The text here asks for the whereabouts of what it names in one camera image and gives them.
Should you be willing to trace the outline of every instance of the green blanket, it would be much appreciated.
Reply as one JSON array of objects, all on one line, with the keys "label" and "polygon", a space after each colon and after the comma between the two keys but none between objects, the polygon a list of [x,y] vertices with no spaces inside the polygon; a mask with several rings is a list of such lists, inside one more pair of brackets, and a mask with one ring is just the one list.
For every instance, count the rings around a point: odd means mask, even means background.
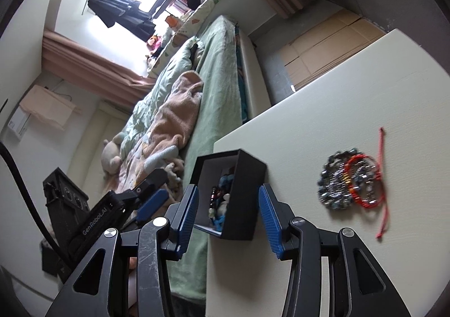
[{"label": "green blanket", "polygon": [[[197,124],[182,157],[183,188],[190,183],[198,156],[213,152],[214,143],[242,125],[236,63],[235,24],[218,17],[203,33],[203,57],[197,72],[204,81]],[[188,250],[178,262],[168,262],[172,293],[197,303],[206,300],[206,252],[208,235],[192,231]]]}]

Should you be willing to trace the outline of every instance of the tabletop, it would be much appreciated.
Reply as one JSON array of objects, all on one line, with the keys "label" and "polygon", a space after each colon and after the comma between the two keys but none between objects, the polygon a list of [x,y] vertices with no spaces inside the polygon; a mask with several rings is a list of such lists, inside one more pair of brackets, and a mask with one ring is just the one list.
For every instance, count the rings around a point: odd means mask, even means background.
[{"label": "tabletop", "polygon": [[[278,200],[318,228],[353,228],[383,267],[412,317],[423,317],[450,279],[450,78],[394,30],[215,143],[267,163]],[[384,127],[388,230],[382,209],[327,210],[317,180],[329,155],[353,147],[376,156]],[[271,252],[260,219],[253,241],[210,236],[206,315],[281,316],[289,261]],[[321,316],[328,315],[323,263]]]}]

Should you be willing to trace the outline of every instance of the black box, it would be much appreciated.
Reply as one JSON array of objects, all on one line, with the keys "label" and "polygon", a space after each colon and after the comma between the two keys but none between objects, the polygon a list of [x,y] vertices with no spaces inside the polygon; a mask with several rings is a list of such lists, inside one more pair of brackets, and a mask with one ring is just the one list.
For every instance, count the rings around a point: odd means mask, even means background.
[{"label": "black box", "polygon": [[[208,218],[211,191],[224,169],[235,167],[230,200],[222,232]],[[194,227],[224,240],[251,240],[258,216],[258,191],[264,183],[267,165],[242,149],[197,158],[191,183],[199,188],[199,209]]]}]

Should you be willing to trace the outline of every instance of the power cord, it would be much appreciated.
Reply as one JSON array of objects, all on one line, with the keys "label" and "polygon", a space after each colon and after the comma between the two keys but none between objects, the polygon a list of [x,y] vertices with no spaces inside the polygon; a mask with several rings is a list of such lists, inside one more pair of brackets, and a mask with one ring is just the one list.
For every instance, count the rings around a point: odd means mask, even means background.
[{"label": "power cord", "polygon": [[22,176],[20,175],[19,169],[16,166],[16,163],[14,162],[13,157],[11,156],[11,153],[9,150],[5,147],[2,141],[0,141],[0,156],[3,158],[3,160],[6,163],[6,166],[8,166],[8,169],[10,170],[11,174],[13,175],[14,181],[16,182],[17,187],[19,188],[19,192],[22,195],[23,201],[26,204],[26,207],[28,208],[28,211],[30,212],[31,216],[33,217],[34,222],[36,223],[37,227],[39,228],[39,231],[41,231],[42,235],[46,239],[46,241],[52,246],[53,250],[58,254],[58,256],[61,258],[61,260],[71,269],[74,270],[75,266],[72,261],[69,260],[67,255],[62,252],[62,249],[59,248],[58,244],[55,242],[53,237],[50,235],[49,231],[47,230],[46,226],[44,225],[44,222],[42,222],[42,219],[39,216],[39,213],[37,212],[33,201],[30,197],[30,194],[28,193],[28,190],[26,189],[25,183],[23,182]]}]

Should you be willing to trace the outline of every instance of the floor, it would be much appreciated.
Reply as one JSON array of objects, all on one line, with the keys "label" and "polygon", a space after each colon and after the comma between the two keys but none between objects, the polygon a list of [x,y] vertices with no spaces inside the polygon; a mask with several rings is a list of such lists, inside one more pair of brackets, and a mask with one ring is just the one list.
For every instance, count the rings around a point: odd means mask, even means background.
[{"label": "floor", "polygon": [[278,54],[280,48],[340,9],[334,3],[318,0],[289,19],[275,16],[250,34],[272,105],[293,94],[292,82]]}]

